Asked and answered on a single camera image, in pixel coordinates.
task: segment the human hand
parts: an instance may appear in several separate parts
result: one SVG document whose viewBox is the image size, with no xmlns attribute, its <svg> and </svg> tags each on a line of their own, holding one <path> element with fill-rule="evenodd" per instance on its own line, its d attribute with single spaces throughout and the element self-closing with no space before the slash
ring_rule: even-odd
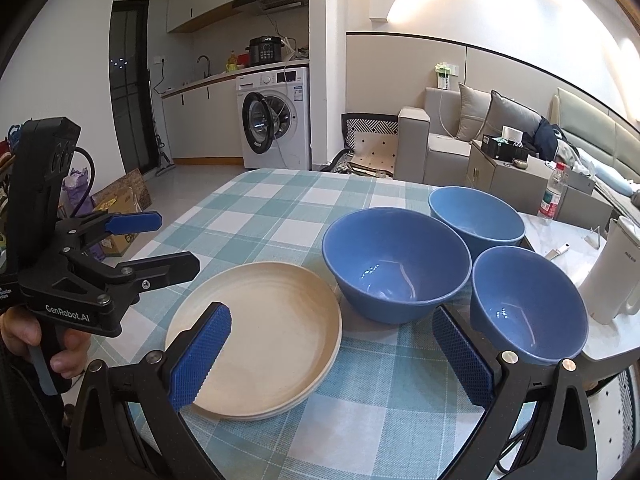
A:
<svg viewBox="0 0 640 480">
<path fill-rule="evenodd" d="M 14 355 L 27 361 L 27 345 L 40 344 L 42 332 L 38 320 L 24 307 L 14 306 L 0 316 L 0 333 L 4 344 Z M 65 379 L 77 377 L 86 365 L 91 335 L 69 328 L 64 333 L 65 350 L 51 358 L 51 369 Z"/>
</svg>

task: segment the washing machine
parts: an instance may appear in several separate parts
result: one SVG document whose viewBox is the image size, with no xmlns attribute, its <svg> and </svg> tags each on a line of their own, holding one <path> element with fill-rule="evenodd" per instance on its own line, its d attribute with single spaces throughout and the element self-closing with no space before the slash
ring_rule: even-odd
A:
<svg viewBox="0 0 640 480">
<path fill-rule="evenodd" d="M 241 75 L 236 81 L 244 166 L 309 170 L 308 67 Z"/>
</svg>

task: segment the blue and white tablecloth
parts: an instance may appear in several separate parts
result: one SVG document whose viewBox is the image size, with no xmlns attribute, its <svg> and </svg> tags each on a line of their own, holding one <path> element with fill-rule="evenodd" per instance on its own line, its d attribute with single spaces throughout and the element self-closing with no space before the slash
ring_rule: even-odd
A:
<svg viewBox="0 0 640 480">
<path fill-rule="evenodd" d="M 260 422 L 211 420 L 186 408 L 182 414 L 194 436 L 228 480 L 436 479 L 481 409 L 466 398 L 433 338 L 430 317 L 399 327 L 361 318 L 342 299 L 321 254 L 324 232 L 341 216 L 374 206 L 428 213 L 432 190 L 331 173 L 244 173 L 136 255 L 191 251 L 201 272 L 191 283 L 142 294 L 123 318 L 123 333 L 96 338 L 91 358 L 130 364 L 164 348 L 180 304 L 223 270 L 258 261 L 298 264 L 326 280 L 340 298 L 344 333 L 328 377 L 303 404 Z M 467 287 L 455 303 L 468 304 L 469 294 Z M 530 406 L 523 410 L 519 425 L 531 412 Z M 150 440 L 139 409 L 134 417 Z"/>
</svg>

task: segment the plate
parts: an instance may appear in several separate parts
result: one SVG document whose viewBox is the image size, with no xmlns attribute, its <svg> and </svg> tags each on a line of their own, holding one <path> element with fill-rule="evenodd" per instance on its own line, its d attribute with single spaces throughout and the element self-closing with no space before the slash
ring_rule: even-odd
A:
<svg viewBox="0 0 640 480">
<path fill-rule="evenodd" d="M 235 420 L 278 415 L 305 400 L 340 348 L 342 317 L 329 286 L 310 270 L 259 262 L 226 270 L 176 311 L 165 348 L 213 301 L 231 311 L 231 334 L 194 404 Z"/>
</svg>

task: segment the tile floor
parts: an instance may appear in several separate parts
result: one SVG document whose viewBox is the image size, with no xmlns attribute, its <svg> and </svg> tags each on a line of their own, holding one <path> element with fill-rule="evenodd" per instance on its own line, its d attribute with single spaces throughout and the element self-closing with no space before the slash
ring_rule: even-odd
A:
<svg viewBox="0 0 640 480">
<path fill-rule="evenodd" d="M 162 230 L 200 200 L 245 171 L 242 166 L 177 166 L 147 181 L 146 187 L 152 200 L 149 210 L 162 215 Z M 122 260 L 132 259 L 157 234 L 139 234 L 123 257 L 107 258 L 105 263 L 114 266 Z"/>
</svg>

